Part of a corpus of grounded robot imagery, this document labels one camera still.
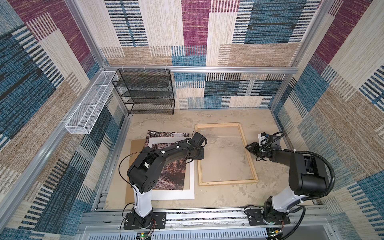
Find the clear acrylic frame pane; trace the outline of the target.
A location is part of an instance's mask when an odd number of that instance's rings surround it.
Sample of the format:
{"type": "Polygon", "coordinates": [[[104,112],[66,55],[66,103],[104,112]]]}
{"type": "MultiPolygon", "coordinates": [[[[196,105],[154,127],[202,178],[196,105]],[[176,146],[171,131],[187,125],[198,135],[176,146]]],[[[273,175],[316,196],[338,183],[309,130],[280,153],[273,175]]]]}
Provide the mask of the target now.
{"type": "Polygon", "coordinates": [[[208,128],[198,133],[208,140],[205,157],[201,160],[204,182],[253,178],[237,127],[208,128]]]}

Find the autumn forest photo print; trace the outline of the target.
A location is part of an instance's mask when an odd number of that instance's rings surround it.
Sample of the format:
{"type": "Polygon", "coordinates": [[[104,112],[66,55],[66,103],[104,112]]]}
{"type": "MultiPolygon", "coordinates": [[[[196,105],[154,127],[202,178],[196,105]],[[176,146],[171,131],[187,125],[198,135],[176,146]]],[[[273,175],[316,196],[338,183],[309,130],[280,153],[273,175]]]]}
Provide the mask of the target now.
{"type": "MultiPolygon", "coordinates": [[[[145,139],[144,147],[149,145],[149,138],[167,138],[167,137],[182,137],[183,139],[189,137],[189,133],[177,133],[177,132],[158,132],[148,130],[145,139]]],[[[154,190],[184,190],[186,175],[186,163],[185,160],[177,160],[164,166],[159,180],[154,187],[154,190]]]]}

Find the light wooden picture frame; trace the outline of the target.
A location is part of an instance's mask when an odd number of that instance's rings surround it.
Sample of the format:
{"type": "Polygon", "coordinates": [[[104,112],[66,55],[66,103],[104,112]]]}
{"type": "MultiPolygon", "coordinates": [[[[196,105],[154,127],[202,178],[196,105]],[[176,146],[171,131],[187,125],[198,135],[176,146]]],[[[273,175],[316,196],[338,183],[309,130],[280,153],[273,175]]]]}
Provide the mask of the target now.
{"type": "Polygon", "coordinates": [[[253,163],[253,159],[251,158],[250,152],[246,149],[247,140],[245,137],[244,130],[242,128],[241,123],[234,122],[234,123],[214,123],[214,124],[196,124],[195,125],[195,131],[198,132],[202,129],[208,129],[208,128],[230,128],[230,127],[237,127],[238,131],[240,133],[240,137],[245,149],[245,154],[248,160],[248,163],[250,165],[251,174],[253,176],[252,179],[249,180],[233,180],[233,181],[216,181],[216,182],[204,182],[203,181],[203,167],[202,167],[202,161],[198,160],[198,178],[199,178],[199,186],[219,186],[219,185],[241,185],[241,184],[257,184],[259,182],[259,178],[257,176],[257,172],[255,169],[255,165],[253,163]]]}

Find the white photo mat board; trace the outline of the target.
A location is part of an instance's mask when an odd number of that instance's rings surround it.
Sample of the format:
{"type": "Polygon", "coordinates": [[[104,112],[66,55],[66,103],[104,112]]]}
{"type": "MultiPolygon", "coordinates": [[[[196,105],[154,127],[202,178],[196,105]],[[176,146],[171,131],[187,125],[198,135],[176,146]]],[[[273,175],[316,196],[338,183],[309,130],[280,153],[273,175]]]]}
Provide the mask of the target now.
{"type": "MultiPolygon", "coordinates": [[[[149,138],[148,146],[153,144],[173,144],[174,142],[185,139],[186,137],[163,137],[149,138]]],[[[194,200],[195,199],[195,165],[187,164],[187,183],[189,188],[179,190],[152,190],[152,201],[169,201],[169,200],[194,200]]]]}

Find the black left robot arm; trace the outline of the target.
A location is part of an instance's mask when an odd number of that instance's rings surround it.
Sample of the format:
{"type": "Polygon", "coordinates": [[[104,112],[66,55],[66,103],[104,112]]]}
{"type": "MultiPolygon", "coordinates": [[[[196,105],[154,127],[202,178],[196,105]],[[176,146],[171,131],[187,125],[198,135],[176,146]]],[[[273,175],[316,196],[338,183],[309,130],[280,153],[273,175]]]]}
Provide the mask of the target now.
{"type": "Polygon", "coordinates": [[[155,222],[152,207],[152,189],[156,186],[164,166],[177,160],[202,160],[207,139],[200,133],[192,138],[175,142],[173,145],[154,150],[145,147],[127,171],[129,184],[134,190],[133,214],[128,220],[140,228],[148,228],[155,222]]]}

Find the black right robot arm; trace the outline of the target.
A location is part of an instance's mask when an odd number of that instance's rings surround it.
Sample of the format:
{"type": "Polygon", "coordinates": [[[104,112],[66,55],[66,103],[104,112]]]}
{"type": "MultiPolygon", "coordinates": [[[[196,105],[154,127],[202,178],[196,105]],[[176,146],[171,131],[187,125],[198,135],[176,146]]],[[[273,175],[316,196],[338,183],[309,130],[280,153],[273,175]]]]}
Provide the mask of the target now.
{"type": "Polygon", "coordinates": [[[288,186],[278,195],[269,197],[261,210],[267,225],[282,222],[293,207],[301,202],[327,196],[336,181],[335,171],[322,156],[309,151],[283,149],[283,132],[261,133],[259,141],[246,146],[256,160],[270,161],[289,167],[288,186]]]}

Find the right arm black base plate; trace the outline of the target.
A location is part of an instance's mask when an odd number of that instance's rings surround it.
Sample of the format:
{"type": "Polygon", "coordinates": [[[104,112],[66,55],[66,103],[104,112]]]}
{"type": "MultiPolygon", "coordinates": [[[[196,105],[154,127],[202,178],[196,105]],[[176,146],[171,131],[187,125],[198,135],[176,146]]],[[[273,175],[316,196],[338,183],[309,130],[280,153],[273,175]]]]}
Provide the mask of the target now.
{"type": "Polygon", "coordinates": [[[275,225],[289,225],[291,220],[289,219],[287,214],[278,214],[277,216],[271,218],[264,218],[262,214],[262,209],[245,209],[246,216],[248,217],[248,221],[250,226],[275,226],[275,225]]]}

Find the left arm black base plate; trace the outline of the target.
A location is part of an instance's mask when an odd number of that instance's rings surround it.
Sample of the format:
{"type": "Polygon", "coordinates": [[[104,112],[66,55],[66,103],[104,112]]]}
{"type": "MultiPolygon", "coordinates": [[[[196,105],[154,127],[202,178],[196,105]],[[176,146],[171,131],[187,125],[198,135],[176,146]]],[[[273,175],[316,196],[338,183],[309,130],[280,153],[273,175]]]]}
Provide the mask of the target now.
{"type": "Polygon", "coordinates": [[[140,217],[133,211],[127,213],[124,219],[124,230],[164,229],[166,226],[167,213],[152,211],[146,217],[140,217]]]}

